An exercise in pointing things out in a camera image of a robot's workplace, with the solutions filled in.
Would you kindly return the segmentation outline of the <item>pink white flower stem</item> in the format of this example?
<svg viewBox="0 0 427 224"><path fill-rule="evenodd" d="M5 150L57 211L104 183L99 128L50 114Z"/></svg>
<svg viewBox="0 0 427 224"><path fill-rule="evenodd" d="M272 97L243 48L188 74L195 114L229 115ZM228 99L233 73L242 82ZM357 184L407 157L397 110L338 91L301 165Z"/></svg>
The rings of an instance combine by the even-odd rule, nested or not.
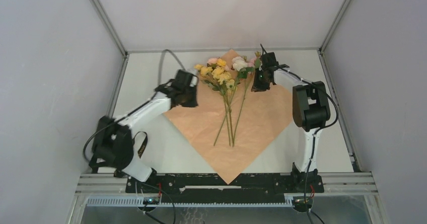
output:
<svg viewBox="0 0 427 224"><path fill-rule="evenodd" d="M253 75L255 68L256 64L254 62L247 61L244 56L237 56L232 59L231 66L224 59L218 57L210 58L206 65L199 69L202 83L220 94L224 104L225 114L214 140L214 145L217 144L223 127L226 127L228 144L231 147L235 146L239 120L233 120L232 103L239 85L243 85L244 93L247 92L250 77Z"/></svg>

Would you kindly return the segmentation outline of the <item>yellow flower stem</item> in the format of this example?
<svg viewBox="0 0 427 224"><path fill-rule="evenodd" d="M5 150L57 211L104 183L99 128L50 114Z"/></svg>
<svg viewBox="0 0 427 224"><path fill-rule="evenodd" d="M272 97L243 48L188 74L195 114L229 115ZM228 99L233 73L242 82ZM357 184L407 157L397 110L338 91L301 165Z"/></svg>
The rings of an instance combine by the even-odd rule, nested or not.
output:
<svg viewBox="0 0 427 224"><path fill-rule="evenodd" d="M195 65L194 69L199 74L201 82L222 97L225 116L218 133L221 132L225 124L227 126L228 143L231 146L233 138L231 104L237 89L236 80L232 76L227 62L221 58L210 58L206 64Z"/></svg>

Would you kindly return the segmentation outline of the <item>green orange wrapping paper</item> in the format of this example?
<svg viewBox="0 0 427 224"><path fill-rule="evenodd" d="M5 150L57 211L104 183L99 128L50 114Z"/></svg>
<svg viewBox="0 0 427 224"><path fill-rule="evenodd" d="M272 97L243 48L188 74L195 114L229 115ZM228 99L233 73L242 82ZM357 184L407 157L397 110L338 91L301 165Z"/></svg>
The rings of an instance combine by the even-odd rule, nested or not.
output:
<svg viewBox="0 0 427 224"><path fill-rule="evenodd" d="M290 89L268 85L260 91L255 84L255 72L266 62L262 52L248 59L230 50L197 64L198 106L165 114L228 184L293 120Z"/></svg>

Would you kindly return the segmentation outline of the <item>pink rose stem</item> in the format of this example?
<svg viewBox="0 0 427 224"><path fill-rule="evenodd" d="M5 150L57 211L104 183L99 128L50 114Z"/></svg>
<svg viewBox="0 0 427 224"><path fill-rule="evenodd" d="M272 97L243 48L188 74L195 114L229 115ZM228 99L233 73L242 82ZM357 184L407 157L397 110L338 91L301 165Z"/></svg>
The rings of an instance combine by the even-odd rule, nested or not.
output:
<svg viewBox="0 0 427 224"><path fill-rule="evenodd" d="M237 72L237 85L242 81L243 82L243 95L242 95L242 100L241 100L241 105L240 105L240 109L239 109L239 114L236 120L236 124L235 124L235 128L234 128L234 133L233 133L233 138L232 138L232 144L231 146L234 147L236 140L237 140L237 131L238 131L238 126L240 123L240 119L241 119L241 115L243 112L243 107L244 107L244 103L246 100L246 95L247 95L247 91L249 88L249 84L252 82L254 74L255 74L255 70L258 69L260 67L261 61L260 61L260 56L261 56L261 52L260 51L255 51L254 52L255 57L247 60L246 56L237 56L235 58L232 59L232 67L234 69L234 71Z"/></svg>

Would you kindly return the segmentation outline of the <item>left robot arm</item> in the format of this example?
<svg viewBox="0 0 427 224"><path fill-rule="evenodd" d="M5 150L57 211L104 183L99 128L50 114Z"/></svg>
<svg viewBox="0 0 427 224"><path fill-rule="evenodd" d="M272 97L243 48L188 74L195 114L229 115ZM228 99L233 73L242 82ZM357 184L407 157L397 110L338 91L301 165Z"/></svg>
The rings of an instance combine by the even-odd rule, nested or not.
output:
<svg viewBox="0 0 427 224"><path fill-rule="evenodd" d="M93 154L88 160L89 167L114 168L138 180L143 191L154 191L158 184L153 175L155 170L141 159L148 139L137 144L136 136L143 132L144 125L174 107L197 107L198 82L195 70L180 69L173 79L158 85L154 94L134 110L117 118L101 117L97 130L87 141L92 144Z"/></svg>

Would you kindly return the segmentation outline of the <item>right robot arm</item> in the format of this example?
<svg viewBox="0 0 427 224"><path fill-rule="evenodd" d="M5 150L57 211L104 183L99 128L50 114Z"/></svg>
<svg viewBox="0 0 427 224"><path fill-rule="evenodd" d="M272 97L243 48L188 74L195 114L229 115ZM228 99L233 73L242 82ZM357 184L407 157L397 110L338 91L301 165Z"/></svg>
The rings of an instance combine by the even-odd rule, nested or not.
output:
<svg viewBox="0 0 427 224"><path fill-rule="evenodd" d="M292 165L291 185L303 192L320 182L316 156L320 134L328 128L330 105L334 104L322 81L312 82L279 64L274 52L263 51L255 67L253 92L265 92L271 85L280 85L292 93L292 117L299 128L297 156Z"/></svg>

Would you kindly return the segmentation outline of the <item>black printed ribbon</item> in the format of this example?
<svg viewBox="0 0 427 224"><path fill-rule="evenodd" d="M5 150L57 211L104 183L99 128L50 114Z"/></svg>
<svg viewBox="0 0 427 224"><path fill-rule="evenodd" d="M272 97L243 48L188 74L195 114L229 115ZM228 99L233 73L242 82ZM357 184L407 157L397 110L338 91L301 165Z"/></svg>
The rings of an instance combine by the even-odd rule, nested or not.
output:
<svg viewBox="0 0 427 224"><path fill-rule="evenodd" d="M138 165L148 143L147 133L139 131L135 136L131 133L118 133L111 137L95 137L93 157L89 161L92 173L100 173L100 169L115 169L129 174L125 168Z"/></svg>

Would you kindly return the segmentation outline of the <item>black mounting rail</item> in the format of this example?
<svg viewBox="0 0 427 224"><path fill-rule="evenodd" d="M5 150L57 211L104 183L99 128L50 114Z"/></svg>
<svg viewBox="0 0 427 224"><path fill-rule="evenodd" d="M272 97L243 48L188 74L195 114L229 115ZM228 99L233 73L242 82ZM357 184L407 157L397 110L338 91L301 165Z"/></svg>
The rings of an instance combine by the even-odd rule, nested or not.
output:
<svg viewBox="0 0 427 224"><path fill-rule="evenodd" d="M312 193L324 193L323 181L311 187L304 187L299 192L289 174L240 174L230 184L217 174L158 174L148 183L141 184L134 178L127 179L125 192L160 197L162 201L181 202L195 201L249 203L262 201L281 201L286 194L310 197Z"/></svg>

